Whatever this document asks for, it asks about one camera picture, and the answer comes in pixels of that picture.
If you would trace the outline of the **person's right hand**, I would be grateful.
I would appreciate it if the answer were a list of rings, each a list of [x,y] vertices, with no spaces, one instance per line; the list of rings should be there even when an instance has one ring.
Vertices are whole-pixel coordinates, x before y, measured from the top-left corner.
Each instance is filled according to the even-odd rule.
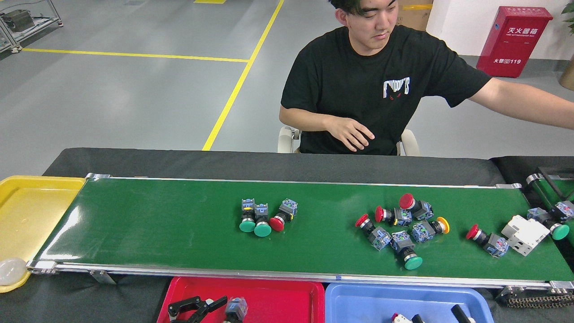
[[[324,128],[353,153],[365,149],[375,139],[367,127],[352,118],[327,116]]]

